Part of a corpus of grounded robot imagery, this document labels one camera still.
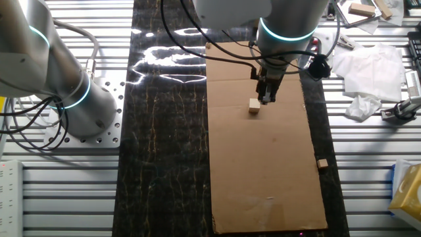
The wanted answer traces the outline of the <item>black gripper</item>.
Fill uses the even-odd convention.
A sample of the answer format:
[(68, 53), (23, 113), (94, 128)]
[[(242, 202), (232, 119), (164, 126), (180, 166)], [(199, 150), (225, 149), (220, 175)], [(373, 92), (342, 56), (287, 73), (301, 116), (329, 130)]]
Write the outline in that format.
[(260, 66), (257, 80), (257, 99), (261, 104), (273, 103), (286, 74), (287, 66)]

